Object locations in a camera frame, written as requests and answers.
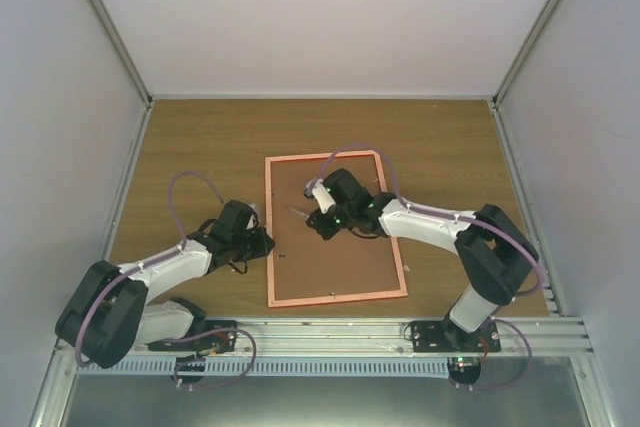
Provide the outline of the red photo frame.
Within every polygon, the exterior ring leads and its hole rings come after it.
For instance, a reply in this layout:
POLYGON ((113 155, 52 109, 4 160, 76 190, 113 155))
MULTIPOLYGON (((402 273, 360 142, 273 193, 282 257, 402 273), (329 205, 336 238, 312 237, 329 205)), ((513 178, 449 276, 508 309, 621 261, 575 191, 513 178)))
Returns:
POLYGON ((371 193, 387 189, 382 160, 372 150, 338 154, 326 170, 327 153, 265 159, 266 227, 275 247, 267 257, 271 308, 403 298, 408 295, 398 241, 364 240, 347 230, 325 241, 287 209, 310 214, 317 205, 304 188, 316 174, 345 168, 371 193))

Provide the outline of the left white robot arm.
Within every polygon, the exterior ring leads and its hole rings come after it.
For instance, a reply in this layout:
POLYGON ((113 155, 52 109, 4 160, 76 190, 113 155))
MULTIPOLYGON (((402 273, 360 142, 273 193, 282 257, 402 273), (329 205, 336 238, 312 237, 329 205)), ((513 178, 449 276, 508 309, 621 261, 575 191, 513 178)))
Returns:
POLYGON ((183 297, 156 298, 222 267, 244 274, 275 247, 251 204, 231 200, 176 246, 136 262, 92 264, 55 325, 81 367, 111 368, 132 349, 203 352, 216 334, 206 312, 183 297))

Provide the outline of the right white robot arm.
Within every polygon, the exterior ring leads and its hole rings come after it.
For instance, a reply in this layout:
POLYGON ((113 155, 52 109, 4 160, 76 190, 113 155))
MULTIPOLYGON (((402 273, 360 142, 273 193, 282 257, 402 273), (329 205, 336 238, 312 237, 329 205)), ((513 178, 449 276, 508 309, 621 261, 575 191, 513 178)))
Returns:
POLYGON ((494 205, 475 212, 455 211, 411 203, 391 192, 373 195, 343 168, 311 180, 305 196, 317 203, 306 224, 325 240, 344 229, 369 237, 414 240, 458 256, 469 286, 442 321, 444 343, 453 351, 468 350, 500 307, 532 293, 533 289, 521 289, 532 272, 535 287, 541 287, 537 251, 494 205))

